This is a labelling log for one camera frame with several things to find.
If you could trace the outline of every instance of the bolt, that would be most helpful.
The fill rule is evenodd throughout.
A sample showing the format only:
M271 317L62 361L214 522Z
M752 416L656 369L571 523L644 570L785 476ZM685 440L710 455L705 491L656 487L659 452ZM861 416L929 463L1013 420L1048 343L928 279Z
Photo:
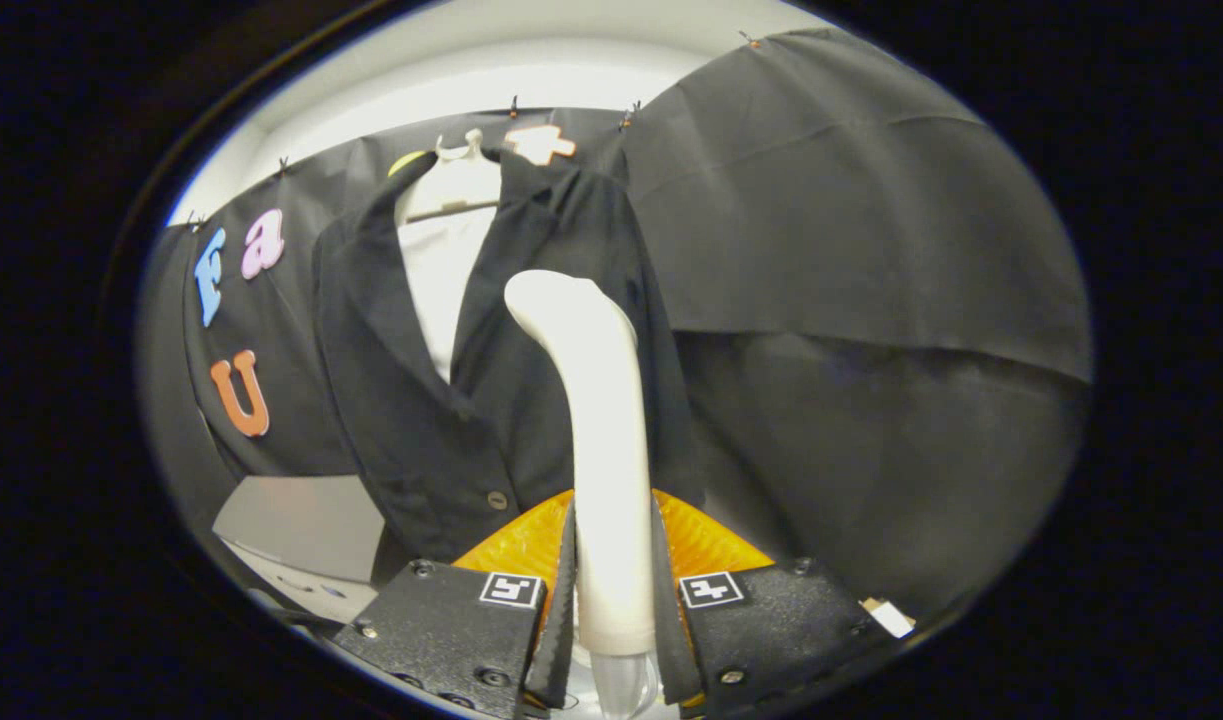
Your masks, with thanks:
M379 637L379 633L375 632L375 628L372 628L371 619L356 619L353 621L353 628L357 630L361 634L363 634L363 637L367 639L373 641L374 638Z
M473 710L473 702L466 697L460 697L455 693L442 693L442 696L438 697L440 697L443 700L454 702L456 703L456 705L467 707L470 710Z
M501 688L509 685L509 675L501 674L500 670L492 670L490 667L478 670L478 680L490 685L493 688Z

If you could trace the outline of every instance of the clothes hanger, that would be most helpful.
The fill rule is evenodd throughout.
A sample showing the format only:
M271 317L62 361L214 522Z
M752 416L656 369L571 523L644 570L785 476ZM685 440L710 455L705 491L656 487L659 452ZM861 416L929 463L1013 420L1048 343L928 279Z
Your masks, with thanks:
M397 200L399 225L500 205L500 164L482 154L482 131L464 138L464 147L443 147L438 136L437 164Z

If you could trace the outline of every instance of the orange letter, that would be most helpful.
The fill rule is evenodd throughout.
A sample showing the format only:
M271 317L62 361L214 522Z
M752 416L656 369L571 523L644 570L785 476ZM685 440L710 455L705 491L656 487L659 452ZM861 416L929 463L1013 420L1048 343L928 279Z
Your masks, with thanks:
M231 379L231 368L226 359L212 366L212 380L219 391L219 400L224 403L224 413L245 436L263 436L269 432L269 410L264 406L264 396L260 395L260 384L256 380L256 354L249 350L238 352L234 357L234 366L242 374L242 384L246 386L246 395L251 397L251 413L246 414L242 406L237 403L237 392Z

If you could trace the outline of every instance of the jacket lapel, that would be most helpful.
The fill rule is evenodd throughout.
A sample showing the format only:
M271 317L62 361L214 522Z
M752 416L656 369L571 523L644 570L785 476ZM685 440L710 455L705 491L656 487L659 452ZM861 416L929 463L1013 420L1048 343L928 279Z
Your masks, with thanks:
M384 350L434 397L445 401L446 384L437 374L419 330L397 229L393 225L393 207L399 197L434 163L437 155L427 152L384 181L361 213L352 242L340 251L340 273L349 301Z
M548 208L555 183L565 172L536 167L514 152L500 152L500 210L492 220L483 240L478 260L468 275L460 318L456 323L451 352L451 384L460 388L460 378L473 375L473 364L488 361L483 342L493 323L512 321L506 314L505 284L515 274L533 264L534 254L556 227L556 218Z

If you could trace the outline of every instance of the blue letter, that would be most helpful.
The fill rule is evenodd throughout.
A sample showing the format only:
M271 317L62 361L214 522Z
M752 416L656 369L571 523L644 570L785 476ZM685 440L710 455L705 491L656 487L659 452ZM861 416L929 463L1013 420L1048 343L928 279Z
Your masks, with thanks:
M218 229L215 236L203 251L203 255L194 265L194 277L198 277L198 293L203 299L203 328L209 328L215 310L219 310L219 291L215 284L219 282L219 249L224 247L224 229Z

